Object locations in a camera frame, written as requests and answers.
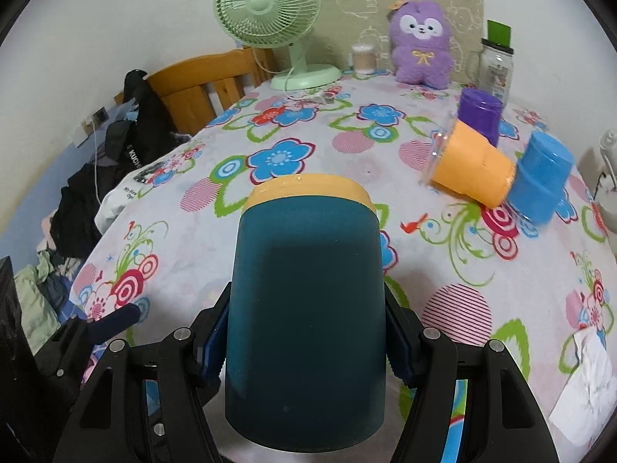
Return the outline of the teal cup yellow rim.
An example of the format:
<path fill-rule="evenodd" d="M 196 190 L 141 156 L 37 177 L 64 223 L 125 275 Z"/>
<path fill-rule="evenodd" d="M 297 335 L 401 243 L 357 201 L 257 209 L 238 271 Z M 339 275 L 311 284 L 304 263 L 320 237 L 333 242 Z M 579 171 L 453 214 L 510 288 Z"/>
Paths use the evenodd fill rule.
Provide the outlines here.
<path fill-rule="evenodd" d="M 231 280 L 230 425 L 292 453 L 366 440 L 384 421 L 385 345 L 381 236 L 366 190 L 330 174 L 256 186 Z"/>

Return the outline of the blue plastic cup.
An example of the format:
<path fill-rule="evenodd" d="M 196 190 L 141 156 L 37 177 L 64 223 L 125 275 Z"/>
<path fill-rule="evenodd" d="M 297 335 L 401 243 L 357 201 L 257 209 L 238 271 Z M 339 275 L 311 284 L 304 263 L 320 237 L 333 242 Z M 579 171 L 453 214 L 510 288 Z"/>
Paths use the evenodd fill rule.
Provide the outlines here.
<path fill-rule="evenodd" d="M 516 164 L 508 205 L 535 226 L 546 225 L 560 203 L 573 165 L 573 155 L 560 140 L 533 131 Z"/>

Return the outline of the orange plastic cup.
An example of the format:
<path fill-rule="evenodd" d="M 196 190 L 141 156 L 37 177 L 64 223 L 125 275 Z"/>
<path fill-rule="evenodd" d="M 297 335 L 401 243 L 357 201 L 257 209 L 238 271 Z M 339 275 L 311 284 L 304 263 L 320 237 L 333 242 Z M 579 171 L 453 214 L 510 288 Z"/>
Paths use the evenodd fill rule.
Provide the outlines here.
<path fill-rule="evenodd" d="M 479 132 L 456 117 L 441 128 L 423 168 L 423 181 L 486 208 L 501 205 L 514 184 L 516 164 Z"/>

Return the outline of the purple plastic cup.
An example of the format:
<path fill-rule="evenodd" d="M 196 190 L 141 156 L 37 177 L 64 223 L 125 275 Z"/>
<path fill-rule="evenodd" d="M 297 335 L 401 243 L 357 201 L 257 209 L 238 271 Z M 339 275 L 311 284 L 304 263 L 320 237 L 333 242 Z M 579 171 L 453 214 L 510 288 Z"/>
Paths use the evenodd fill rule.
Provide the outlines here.
<path fill-rule="evenodd" d="M 499 124 L 503 111 L 502 101 L 482 90 L 463 88 L 457 118 L 484 136 L 497 147 Z"/>

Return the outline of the pile of clothes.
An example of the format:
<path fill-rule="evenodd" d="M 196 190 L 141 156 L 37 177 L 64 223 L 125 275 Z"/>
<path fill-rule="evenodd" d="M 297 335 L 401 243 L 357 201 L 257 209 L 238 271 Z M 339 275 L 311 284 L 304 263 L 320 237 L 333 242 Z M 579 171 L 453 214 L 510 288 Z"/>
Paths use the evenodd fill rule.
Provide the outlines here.
<path fill-rule="evenodd" d="M 84 264 L 82 259 L 65 257 L 56 251 L 51 236 L 54 214 L 52 211 L 42 219 L 43 239 L 37 246 L 37 262 L 13 276 L 21 307 L 21 326 L 33 354 L 61 327 L 61 313 Z"/>

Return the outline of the crumpled white tissue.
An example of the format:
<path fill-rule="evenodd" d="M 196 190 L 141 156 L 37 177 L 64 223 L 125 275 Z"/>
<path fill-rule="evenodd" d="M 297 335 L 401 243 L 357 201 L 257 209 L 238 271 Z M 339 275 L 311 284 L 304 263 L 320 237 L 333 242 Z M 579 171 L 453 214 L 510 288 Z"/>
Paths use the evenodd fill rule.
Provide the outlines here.
<path fill-rule="evenodd" d="M 578 366 L 561 391 L 549 420 L 575 446 L 597 438 L 616 407 L 616 376 L 595 327 L 574 335 Z"/>

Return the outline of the white printed t-shirt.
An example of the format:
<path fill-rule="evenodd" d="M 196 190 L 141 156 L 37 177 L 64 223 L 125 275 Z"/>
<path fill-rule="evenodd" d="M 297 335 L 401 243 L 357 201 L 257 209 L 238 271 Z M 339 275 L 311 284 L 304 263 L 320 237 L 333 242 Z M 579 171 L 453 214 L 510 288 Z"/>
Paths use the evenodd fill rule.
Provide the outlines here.
<path fill-rule="evenodd" d="M 122 210 L 153 187 L 155 174 L 164 168 L 165 161 L 159 160 L 131 171 L 120 183 L 109 191 L 100 203 L 94 224 L 100 234 L 105 234 Z"/>

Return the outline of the floral tablecloth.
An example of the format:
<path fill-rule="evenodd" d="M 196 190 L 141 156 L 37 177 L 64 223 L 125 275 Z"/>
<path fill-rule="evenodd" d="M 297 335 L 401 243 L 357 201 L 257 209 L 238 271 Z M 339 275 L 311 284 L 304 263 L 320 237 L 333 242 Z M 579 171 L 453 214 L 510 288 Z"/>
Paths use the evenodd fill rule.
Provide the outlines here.
<path fill-rule="evenodd" d="M 585 182 L 572 172 L 546 226 L 507 206 L 423 184 L 432 139 L 460 87 L 398 85 L 387 73 L 346 75 L 331 103 L 262 85 L 162 157 L 153 187 L 103 234 L 71 289 L 99 319 L 138 304 L 131 344 L 163 338 L 216 302 L 231 277 L 236 231 L 253 188 L 286 174 L 337 174 L 376 205 L 383 273 L 401 305 L 452 340 L 502 341 L 547 417 L 558 457 L 578 462 L 549 420 L 578 366 L 574 335 L 595 327 L 616 376 L 616 261 Z"/>

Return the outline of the black bag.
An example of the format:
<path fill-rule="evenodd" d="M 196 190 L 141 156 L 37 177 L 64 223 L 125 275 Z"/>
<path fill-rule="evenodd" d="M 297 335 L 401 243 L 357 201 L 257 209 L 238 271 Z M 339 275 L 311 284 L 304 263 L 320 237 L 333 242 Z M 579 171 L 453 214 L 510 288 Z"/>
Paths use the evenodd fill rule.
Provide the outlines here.
<path fill-rule="evenodd" d="M 179 145 L 172 116 L 146 76 L 138 69 L 125 75 L 122 105 L 107 128 L 103 148 L 97 152 L 103 163 L 84 164 L 61 190 L 50 235 L 56 252 L 64 257 L 88 257 L 101 237 L 95 215 L 105 196 L 130 172 Z"/>

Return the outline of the wooden chair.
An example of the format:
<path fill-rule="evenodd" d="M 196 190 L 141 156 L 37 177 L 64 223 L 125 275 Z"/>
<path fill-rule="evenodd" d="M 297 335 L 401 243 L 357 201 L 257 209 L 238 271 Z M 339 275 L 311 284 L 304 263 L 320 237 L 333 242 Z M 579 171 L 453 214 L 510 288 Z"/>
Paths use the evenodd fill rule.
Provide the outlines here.
<path fill-rule="evenodd" d="M 209 88 L 227 110 L 245 96 L 246 78 L 258 87 L 277 67 L 272 50 L 244 46 L 193 57 L 147 74 L 145 81 L 159 98 L 154 112 L 147 115 L 147 126 L 160 132 L 197 134 L 216 117 Z"/>

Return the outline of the white floor fan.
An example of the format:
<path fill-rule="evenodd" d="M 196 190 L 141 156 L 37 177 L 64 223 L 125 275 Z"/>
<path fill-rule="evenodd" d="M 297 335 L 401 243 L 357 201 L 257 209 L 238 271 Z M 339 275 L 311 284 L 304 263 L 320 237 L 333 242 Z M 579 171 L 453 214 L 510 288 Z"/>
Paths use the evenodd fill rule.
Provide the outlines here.
<path fill-rule="evenodd" d="M 616 233 L 616 130 L 604 132 L 578 162 L 583 181 L 590 186 L 593 201 L 604 226 Z"/>

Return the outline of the glass jar green lid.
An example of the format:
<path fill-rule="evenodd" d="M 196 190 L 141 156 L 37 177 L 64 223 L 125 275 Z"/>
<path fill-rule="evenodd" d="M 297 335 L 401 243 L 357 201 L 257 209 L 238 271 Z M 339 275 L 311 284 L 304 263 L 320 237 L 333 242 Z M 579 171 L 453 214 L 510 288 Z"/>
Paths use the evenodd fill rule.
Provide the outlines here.
<path fill-rule="evenodd" d="M 514 48 L 509 25 L 488 20 L 482 48 L 470 56 L 467 72 L 475 87 L 498 98 L 506 106 L 514 75 Z"/>

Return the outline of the green desk fan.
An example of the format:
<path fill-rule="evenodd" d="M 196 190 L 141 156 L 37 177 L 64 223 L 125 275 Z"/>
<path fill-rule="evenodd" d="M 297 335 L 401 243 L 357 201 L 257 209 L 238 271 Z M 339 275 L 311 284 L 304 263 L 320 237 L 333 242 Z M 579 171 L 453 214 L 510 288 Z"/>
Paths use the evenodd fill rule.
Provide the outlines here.
<path fill-rule="evenodd" d="M 321 0 L 213 0 L 216 19 L 227 35 L 251 48 L 288 48 L 290 68 L 273 75 L 274 90 L 292 92 L 338 81 L 341 70 L 307 63 L 309 35 Z"/>

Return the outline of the cotton swab container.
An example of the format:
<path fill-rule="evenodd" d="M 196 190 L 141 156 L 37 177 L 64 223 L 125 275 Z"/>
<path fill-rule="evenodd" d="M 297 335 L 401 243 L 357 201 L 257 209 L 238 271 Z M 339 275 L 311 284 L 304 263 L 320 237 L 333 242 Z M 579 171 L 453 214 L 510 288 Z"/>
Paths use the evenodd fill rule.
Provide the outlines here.
<path fill-rule="evenodd" d="M 351 60 L 356 74 L 369 75 L 375 73 L 378 67 L 376 47 L 371 44 L 352 45 Z"/>

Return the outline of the purple plush toy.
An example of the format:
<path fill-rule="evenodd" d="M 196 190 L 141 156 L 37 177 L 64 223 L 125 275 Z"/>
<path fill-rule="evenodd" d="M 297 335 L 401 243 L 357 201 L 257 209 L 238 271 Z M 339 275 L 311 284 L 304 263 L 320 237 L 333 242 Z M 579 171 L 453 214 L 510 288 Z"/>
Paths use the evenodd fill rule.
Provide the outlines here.
<path fill-rule="evenodd" d="M 432 0 L 401 0 L 392 6 L 389 23 L 395 78 L 407 85 L 445 90 L 454 60 L 452 32 L 441 5 Z"/>

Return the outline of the wall power outlet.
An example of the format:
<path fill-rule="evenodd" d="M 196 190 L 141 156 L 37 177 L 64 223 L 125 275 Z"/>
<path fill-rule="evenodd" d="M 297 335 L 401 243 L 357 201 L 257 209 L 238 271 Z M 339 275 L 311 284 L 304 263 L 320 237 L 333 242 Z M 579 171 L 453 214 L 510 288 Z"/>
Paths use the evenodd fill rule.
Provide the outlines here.
<path fill-rule="evenodd" d="M 109 119 L 108 110 L 102 106 L 97 111 L 95 111 L 92 115 L 92 121 L 96 125 L 96 127 L 100 127 Z"/>

